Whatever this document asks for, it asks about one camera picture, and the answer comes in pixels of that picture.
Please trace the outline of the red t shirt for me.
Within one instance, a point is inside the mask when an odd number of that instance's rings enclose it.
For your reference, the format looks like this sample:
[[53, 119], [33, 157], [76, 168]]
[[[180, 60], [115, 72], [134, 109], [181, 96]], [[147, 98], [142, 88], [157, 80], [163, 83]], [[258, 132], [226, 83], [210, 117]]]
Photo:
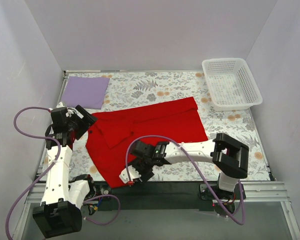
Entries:
[[85, 145], [97, 170], [111, 188], [125, 186], [119, 178], [125, 168], [130, 143], [139, 137], [155, 145], [164, 137], [178, 143], [208, 140], [193, 97], [142, 107], [93, 114], [97, 121], [88, 131]]

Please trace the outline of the white plastic basket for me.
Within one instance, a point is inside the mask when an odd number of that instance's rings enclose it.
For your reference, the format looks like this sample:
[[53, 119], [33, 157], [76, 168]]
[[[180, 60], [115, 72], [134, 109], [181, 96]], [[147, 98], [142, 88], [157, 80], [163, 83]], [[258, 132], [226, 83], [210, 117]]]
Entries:
[[202, 61], [205, 81], [216, 111], [246, 110], [263, 102], [247, 62], [242, 58]]

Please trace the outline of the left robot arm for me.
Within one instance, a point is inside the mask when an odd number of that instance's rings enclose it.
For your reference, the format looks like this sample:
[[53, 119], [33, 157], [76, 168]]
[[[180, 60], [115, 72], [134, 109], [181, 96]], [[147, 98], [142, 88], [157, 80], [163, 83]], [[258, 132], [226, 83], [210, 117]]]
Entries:
[[84, 200], [96, 196], [90, 174], [69, 179], [73, 146], [97, 118], [77, 105], [74, 109], [60, 103], [50, 111], [51, 125], [45, 132], [48, 172], [45, 191], [32, 217], [45, 238], [53, 238], [82, 229], [81, 207]]

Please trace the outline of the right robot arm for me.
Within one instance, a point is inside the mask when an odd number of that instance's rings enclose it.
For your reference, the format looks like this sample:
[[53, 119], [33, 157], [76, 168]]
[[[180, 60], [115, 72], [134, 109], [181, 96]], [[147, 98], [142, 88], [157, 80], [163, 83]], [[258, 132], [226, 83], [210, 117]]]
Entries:
[[249, 147], [225, 134], [218, 133], [212, 140], [201, 142], [174, 143], [165, 138], [155, 145], [145, 143], [140, 138], [131, 143], [126, 155], [133, 155], [126, 162], [119, 178], [124, 184], [135, 181], [147, 182], [153, 177], [153, 167], [174, 165], [182, 162], [210, 163], [220, 169], [215, 190], [222, 199], [235, 192], [236, 185], [248, 176]]

